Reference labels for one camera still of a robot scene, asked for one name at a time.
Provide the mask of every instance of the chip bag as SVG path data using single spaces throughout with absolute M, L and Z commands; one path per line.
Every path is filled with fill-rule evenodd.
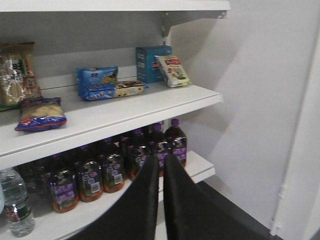
M 191 84 L 191 81 L 175 55 L 155 56 L 158 67 L 169 88 Z
M 61 108 L 61 98 L 38 98 L 20 103 L 21 119 L 14 130 L 25 132 L 59 128 L 67 122 Z
M 34 43 L 0 44 L 0 110 L 42 97 L 33 70 L 33 47 Z

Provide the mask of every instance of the shelf bracket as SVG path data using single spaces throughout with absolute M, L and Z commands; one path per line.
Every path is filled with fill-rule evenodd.
M 226 19 L 226 10 L 215 11 L 167 11 L 163 12 L 163 37 L 167 37 L 170 28 L 175 25 L 191 22 L 198 19 Z

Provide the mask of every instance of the white wall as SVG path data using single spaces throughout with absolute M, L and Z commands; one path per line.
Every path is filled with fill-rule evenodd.
M 172 28 L 174 53 L 193 83 L 222 93 L 225 100 L 182 116 L 181 127 L 189 146 L 216 167 L 207 183 L 271 228 L 308 79 L 320 2 L 230 3 L 228 19 Z

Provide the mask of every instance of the water bottle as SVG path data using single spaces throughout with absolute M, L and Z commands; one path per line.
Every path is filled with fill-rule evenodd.
M 14 236 L 24 237 L 35 228 L 35 219 L 28 203 L 25 182 L 12 168 L 0 171 L 0 182 L 9 229 Z
M 179 127 L 179 119 L 171 120 L 171 127 L 164 133 L 167 141 L 171 145 L 171 150 L 179 159 L 183 167 L 186 166 L 187 161 L 187 137 L 186 134 Z

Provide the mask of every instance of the blue snack package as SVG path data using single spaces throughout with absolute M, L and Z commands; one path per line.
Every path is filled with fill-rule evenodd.
M 59 128 L 67 122 L 60 97 L 23 100 L 20 110 L 21 118 L 15 131 L 46 131 Z
M 88 101 L 128 97 L 141 94 L 148 85 L 141 81 L 117 81 L 87 86 L 82 98 Z
M 77 68 L 78 94 L 83 98 L 87 87 L 117 81 L 118 67 Z

